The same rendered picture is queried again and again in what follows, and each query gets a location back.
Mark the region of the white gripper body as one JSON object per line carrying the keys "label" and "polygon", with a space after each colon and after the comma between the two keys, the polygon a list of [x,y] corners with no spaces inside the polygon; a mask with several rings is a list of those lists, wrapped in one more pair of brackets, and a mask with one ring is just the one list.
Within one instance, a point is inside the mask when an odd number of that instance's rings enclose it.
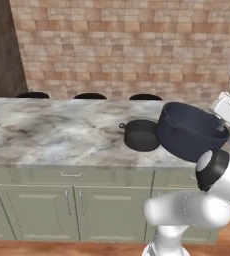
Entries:
{"label": "white gripper body", "polygon": [[230,93],[223,91],[210,106],[210,110],[230,127]]}

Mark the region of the large dark blue pot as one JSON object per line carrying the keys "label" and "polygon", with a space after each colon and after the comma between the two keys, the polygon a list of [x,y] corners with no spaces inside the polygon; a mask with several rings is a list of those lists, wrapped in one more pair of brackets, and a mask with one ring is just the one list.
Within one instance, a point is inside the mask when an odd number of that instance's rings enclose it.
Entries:
{"label": "large dark blue pot", "polygon": [[196,163],[210,149],[220,149],[229,139],[219,119],[197,107],[179,102],[166,103],[157,122],[157,139],[174,156]]}

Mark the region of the small black pot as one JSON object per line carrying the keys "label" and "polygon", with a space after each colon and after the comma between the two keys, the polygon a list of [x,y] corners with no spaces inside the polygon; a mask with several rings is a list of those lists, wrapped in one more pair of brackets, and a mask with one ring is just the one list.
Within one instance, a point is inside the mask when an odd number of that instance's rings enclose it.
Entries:
{"label": "small black pot", "polygon": [[137,119],[128,123],[120,123],[124,130],[124,143],[138,152],[150,152],[157,149],[160,142],[156,136],[157,125],[150,120]]}

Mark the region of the black stool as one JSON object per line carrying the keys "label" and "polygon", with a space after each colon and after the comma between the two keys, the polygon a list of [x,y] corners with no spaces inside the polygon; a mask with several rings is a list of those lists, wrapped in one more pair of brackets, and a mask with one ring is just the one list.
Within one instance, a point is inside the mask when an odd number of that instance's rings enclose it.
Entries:
{"label": "black stool", "polygon": [[106,100],[107,97],[100,93],[80,93],[74,96],[74,99],[96,99],[96,100]]}
{"label": "black stool", "polygon": [[155,101],[162,101],[162,98],[157,95],[153,94],[134,94],[132,95],[129,100],[155,100]]}
{"label": "black stool", "polygon": [[26,92],[19,94],[16,98],[49,99],[49,95],[44,92]]}

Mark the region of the wide green drawer front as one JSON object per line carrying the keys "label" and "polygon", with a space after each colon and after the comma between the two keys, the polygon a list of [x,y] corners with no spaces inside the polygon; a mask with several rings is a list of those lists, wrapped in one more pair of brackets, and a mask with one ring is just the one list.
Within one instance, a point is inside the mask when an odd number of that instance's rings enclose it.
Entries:
{"label": "wide green drawer front", "polygon": [[[61,177],[83,173],[80,178]],[[153,171],[126,167],[97,166],[19,166],[11,167],[10,174],[18,184],[82,184],[111,186],[149,186]]]}

